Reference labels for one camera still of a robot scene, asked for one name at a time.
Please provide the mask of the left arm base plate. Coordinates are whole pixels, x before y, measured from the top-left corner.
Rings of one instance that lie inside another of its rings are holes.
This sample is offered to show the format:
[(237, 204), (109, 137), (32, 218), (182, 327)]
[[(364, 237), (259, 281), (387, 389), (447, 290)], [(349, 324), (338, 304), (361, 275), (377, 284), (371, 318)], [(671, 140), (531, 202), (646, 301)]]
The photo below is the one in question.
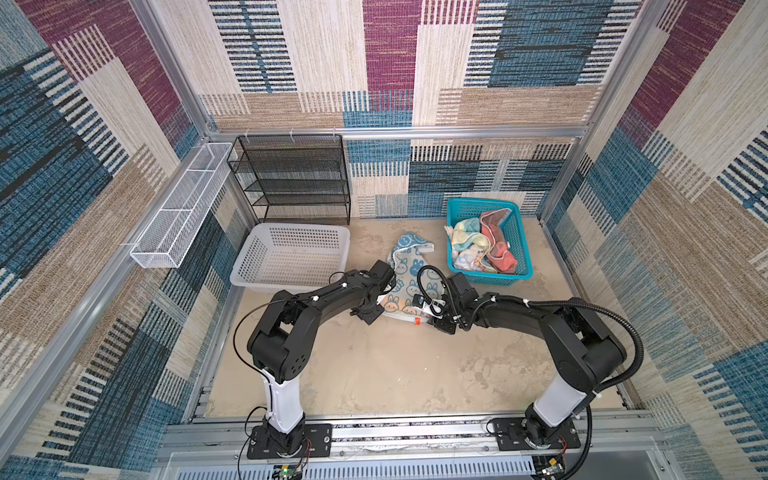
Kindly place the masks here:
[(332, 433), (330, 423), (300, 422), (289, 433), (264, 423), (252, 429), (246, 457), (249, 460), (326, 458), (330, 456)]

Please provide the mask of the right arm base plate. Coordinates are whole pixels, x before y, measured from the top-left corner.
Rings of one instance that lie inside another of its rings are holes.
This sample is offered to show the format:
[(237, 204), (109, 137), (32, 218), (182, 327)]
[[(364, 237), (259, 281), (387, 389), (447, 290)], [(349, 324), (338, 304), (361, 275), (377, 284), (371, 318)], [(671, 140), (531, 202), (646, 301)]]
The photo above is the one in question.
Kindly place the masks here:
[(493, 418), (486, 424), (500, 451), (579, 449), (582, 442), (571, 419), (558, 427), (526, 417)]

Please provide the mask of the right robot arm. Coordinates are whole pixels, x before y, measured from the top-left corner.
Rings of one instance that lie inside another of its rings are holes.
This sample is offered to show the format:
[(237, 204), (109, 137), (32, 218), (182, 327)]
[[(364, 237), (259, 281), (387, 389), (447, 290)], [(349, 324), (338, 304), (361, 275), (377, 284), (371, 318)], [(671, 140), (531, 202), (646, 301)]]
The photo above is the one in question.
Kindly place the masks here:
[(421, 280), (413, 298), (430, 324), (454, 334), (474, 326), (508, 329), (542, 339), (556, 375), (526, 410), (521, 428), (533, 449), (549, 447), (570, 417), (589, 406), (603, 390), (630, 378), (642, 363), (637, 330), (615, 312), (584, 301), (529, 300), (488, 292), (483, 295), (463, 274), (440, 278), (443, 291), (431, 294)]

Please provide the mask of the blue bunny towel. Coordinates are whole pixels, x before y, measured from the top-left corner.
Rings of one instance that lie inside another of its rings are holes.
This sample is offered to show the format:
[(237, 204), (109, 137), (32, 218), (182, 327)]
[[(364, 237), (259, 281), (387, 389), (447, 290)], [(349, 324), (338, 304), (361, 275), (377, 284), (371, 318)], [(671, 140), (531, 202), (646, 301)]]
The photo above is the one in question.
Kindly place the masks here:
[(432, 242), (414, 233), (407, 232), (398, 239), (388, 256), (388, 263), (395, 271), (396, 283), (388, 293), (379, 296), (385, 316), (413, 324), (427, 322), (429, 315), (422, 311), (425, 301), (420, 299), (414, 303), (414, 297), (421, 294), (417, 274), (428, 264), (424, 255), (433, 251)]

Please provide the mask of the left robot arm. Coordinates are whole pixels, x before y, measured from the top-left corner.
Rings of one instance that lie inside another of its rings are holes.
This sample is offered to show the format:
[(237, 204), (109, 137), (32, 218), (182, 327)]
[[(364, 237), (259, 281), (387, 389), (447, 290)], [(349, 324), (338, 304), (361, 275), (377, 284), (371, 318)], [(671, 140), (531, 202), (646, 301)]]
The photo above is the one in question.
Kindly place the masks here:
[(265, 432), (281, 449), (292, 452), (304, 438), (299, 377), (320, 326), (345, 311), (372, 324), (385, 312), (379, 298), (395, 283), (392, 267), (378, 261), (368, 270), (345, 272), (317, 290), (298, 294), (281, 290), (273, 296), (247, 341), (247, 351), (265, 382)]

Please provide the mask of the yellow green towel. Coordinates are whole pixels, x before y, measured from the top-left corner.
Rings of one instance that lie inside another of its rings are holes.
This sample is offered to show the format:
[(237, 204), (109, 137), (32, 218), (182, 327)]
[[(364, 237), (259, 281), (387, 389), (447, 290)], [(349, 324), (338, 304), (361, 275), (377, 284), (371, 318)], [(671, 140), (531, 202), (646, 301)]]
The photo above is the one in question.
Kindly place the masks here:
[(451, 251), (456, 255), (471, 247), (478, 247), (483, 253), (490, 249), (490, 240), (482, 233), (480, 219), (477, 217), (461, 220), (454, 226), (445, 225), (444, 230)]

